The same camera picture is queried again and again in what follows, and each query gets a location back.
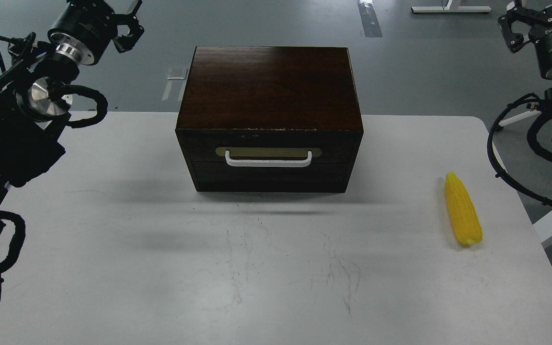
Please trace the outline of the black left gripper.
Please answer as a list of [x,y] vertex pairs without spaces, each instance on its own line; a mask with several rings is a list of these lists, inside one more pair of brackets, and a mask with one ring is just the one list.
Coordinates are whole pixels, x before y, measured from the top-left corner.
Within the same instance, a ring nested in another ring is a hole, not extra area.
[[[68,0],[47,37],[56,46],[66,43],[77,49],[81,65],[96,65],[111,41],[118,53],[129,52],[138,43],[145,32],[137,18],[142,4],[142,0],[132,0],[122,14],[104,0]],[[118,35],[118,26],[126,26],[128,33]]]

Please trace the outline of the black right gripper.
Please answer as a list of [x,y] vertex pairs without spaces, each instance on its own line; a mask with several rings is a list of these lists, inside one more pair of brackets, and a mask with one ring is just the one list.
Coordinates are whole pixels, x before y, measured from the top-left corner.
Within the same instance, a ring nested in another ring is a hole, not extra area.
[[[545,22],[539,22],[540,13],[545,15]],[[526,35],[523,24],[530,27]],[[552,80],[552,4],[537,11],[529,8],[526,0],[512,0],[506,5],[506,14],[498,18],[498,26],[509,52],[534,45],[541,78]]]

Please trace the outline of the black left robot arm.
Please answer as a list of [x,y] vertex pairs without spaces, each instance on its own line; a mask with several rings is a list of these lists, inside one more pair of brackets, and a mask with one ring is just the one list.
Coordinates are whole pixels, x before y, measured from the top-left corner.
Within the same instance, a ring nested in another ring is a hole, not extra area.
[[[65,153],[58,138],[66,127],[105,119],[109,103],[98,90],[75,85],[81,65],[99,63],[109,44],[129,52],[145,32],[134,0],[116,13],[104,0],[69,0],[38,41],[0,36],[0,206],[11,186],[22,187],[47,172]],[[18,260],[24,219],[0,209],[0,302],[2,273]]]

